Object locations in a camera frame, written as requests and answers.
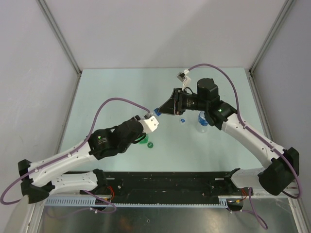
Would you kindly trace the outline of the clear bottle blue cap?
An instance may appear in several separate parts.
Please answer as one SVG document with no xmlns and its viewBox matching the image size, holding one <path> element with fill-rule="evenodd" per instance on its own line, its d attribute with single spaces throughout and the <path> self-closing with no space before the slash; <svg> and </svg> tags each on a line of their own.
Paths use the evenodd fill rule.
<svg viewBox="0 0 311 233">
<path fill-rule="evenodd" d="M 156 117 L 159 117 L 161 115 L 161 113 L 159 112 L 159 108 L 155 108 L 153 110 L 153 115 L 156 116 Z"/>
</svg>

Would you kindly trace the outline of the green plastic bottle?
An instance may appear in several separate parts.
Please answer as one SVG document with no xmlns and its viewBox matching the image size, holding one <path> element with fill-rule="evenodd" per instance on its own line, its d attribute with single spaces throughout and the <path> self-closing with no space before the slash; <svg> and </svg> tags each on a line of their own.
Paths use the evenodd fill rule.
<svg viewBox="0 0 311 233">
<path fill-rule="evenodd" d="M 145 144 L 149 140 L 149 136 L 146 133 L 142 133 L 135 141 L 134 144 Z"/>
</svg>

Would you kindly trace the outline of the green bottle cap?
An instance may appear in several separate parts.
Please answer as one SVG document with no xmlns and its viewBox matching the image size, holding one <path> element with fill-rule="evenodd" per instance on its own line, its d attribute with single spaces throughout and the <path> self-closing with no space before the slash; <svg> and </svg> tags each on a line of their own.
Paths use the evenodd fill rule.
<svg viewBox="0 0 311 233">
<path fill-rule="evenodd" d="M 154 147 L 154 144 L 153 144 L 152 142 L 149 142 L 149 143 L 147 144 L 147 147 L 151 149 L 151 148 Z"/>
</svg>

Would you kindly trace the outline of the blue label bottle white cap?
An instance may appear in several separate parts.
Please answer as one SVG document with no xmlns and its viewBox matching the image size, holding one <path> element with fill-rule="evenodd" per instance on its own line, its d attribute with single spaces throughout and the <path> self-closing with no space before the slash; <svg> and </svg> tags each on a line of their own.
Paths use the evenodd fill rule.
<svg viewBox="0 0 311 233">
<path fill-rule="evenodd" d="M 205 119 L 205 113 L 201 111 L 198 115 L 198 123 L 197 123 L 197 130 L 200 133 L 205 133 L 208 130 L 208 122 Z"/>
</svg>

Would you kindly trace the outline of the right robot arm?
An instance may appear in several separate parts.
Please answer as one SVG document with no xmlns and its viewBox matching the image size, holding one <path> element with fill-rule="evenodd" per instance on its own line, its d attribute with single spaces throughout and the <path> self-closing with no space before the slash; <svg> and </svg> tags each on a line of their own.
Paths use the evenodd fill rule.
<svg viewBox="0 0 311 233">
<path fill-rule="evenodd" d="M 158 108 L 158 112 L 168 115 L 182 115 L 186 110 L 204 112 L 210 126 L 239 141 L 263 166 L 259 171 L 233 170 L 230 179 L 224 182 L 228 194 L 235 195 L 244 187 L 262 187 L 277 196 L 298 177 L 299 152 L 283 148 L 249 126 L 234 107 L 220 99 L 213 79 L 200 79 L 197 93 L 174 88 L 170 98 Z"/>
</svg>

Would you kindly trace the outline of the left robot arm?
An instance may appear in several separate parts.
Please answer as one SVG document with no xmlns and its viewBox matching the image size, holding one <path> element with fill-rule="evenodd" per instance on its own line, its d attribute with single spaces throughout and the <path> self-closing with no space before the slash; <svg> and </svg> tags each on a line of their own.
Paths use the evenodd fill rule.
<svg viewBox="0 0 311 233">
<path fill-rule="evenodd" d="M 107 190 L 105 174 L 100 169 L 86 173 L 70 171 L 87 162 L 99 161 L 127 151 L 154 132 L 159 122 L 154 116 L 142 119 L 138 116 L 112 128 L 96 130 L 79 145 L 39 162 L 22 160 L 18 163 L 21 192 L 29 203 L 45 200 L 53 194 L 87 190 L 102 194 Z"/>
</svg>

